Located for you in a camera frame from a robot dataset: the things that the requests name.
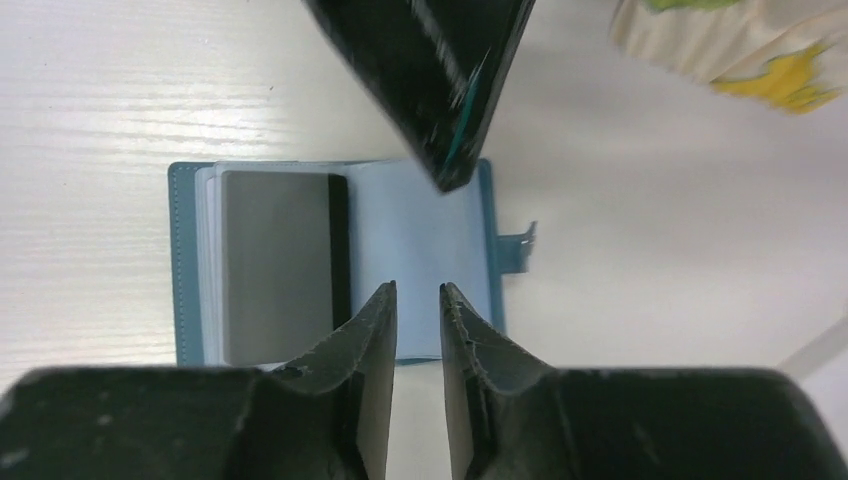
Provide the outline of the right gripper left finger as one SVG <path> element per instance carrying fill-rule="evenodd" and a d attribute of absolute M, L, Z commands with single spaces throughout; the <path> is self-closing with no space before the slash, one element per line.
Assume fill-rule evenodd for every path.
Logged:
<path fill-rule="evenodd" d="M 382 479 L 396 286 L 258 368 L 63 367 L 1 399 L 5 479 Z"/>

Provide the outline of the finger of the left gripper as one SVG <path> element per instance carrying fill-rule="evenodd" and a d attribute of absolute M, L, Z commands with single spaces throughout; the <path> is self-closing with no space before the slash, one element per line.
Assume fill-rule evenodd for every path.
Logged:
<path fill-rule="evenodd" d="M 532 0 L 314 0 L 313 18 L 435 186 L 471 180 Z"/>

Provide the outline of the blue leather card holder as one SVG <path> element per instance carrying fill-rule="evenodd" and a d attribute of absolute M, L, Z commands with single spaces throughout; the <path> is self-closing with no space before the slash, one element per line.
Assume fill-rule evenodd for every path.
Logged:
<path fill-rule="evenodd" d="M 352 314 L 382 283 L 397 289 L 396 360 L 441 357 L 439 287 L 456 284 L 493 327 L 505 327 L 503 281 L 527 270 L 536 232 L 502 235 L 493 166 L 438 192 L 411 160 L 177 162 L 168 170 L 174 328 L 181 366 L 223 360 L 221 176 L 226 171 L 336 174 L 349 193 Z"/>

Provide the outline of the grey card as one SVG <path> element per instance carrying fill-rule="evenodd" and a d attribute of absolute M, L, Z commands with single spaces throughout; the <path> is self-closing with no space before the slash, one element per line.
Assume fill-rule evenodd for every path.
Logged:
<path fill-rule="evenodd" d="M 292 360 L 352 315 L 349 193 L 336 174 L 221 176 L 223 360 Z"/>

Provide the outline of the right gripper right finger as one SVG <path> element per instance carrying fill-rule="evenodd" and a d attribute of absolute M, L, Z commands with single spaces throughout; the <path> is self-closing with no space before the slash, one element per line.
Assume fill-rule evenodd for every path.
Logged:
<path fill-rule="evenodd" d="M 557 368 L 440 288 L 456 479 L 843 479 L 809 397 L 756 368 Z"/>

